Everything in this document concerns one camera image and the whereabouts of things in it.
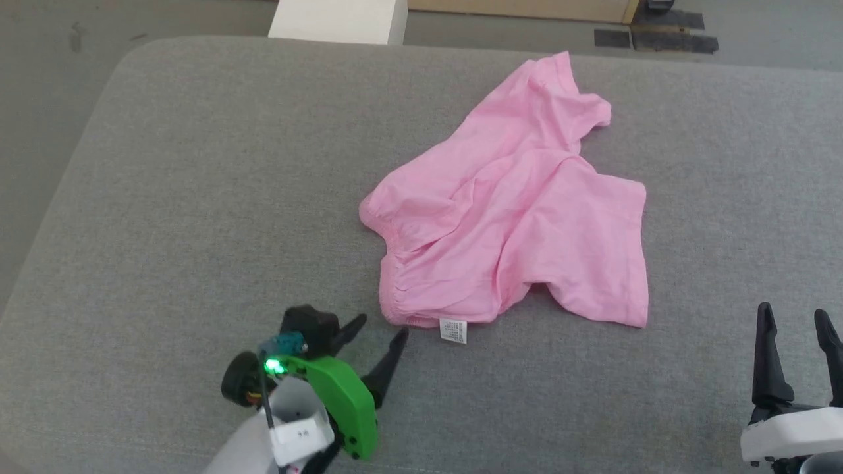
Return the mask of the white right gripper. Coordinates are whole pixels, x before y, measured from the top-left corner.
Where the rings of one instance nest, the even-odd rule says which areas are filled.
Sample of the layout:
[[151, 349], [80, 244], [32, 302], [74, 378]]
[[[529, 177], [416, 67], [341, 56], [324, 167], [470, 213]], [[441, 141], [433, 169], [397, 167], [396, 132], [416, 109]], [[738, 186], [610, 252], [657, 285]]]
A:
[[778, 333], [771, 304], [759, 304], [755, 335], [755, 360], [750, 423], [741, 434], [741, 456], [747, 463], [778, 461], [842, 450], [842, 342], [824, 309], [814, 312], [814, 327], [826, 357], [832, 399], [830, 407], [785, 407], [794, 402], [776, 345]]

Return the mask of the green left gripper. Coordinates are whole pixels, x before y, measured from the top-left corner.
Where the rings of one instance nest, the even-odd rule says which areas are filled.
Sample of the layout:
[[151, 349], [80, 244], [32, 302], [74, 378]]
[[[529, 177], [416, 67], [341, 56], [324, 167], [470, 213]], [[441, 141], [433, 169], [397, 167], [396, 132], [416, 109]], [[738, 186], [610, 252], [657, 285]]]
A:
[[367, 322], [359, 314], [329, 342], [329, 356], [238, 354], [223, 375], [223, 397], [256, 408], [258, 438], [268, 441], [275, 461], [312, 460], [331, 445], [355, 460], [367, 461], [377, 447], [376, 410], [410, 335], [401, 328], [379, 363], [360, 377], [348, 363], [334, 358]]

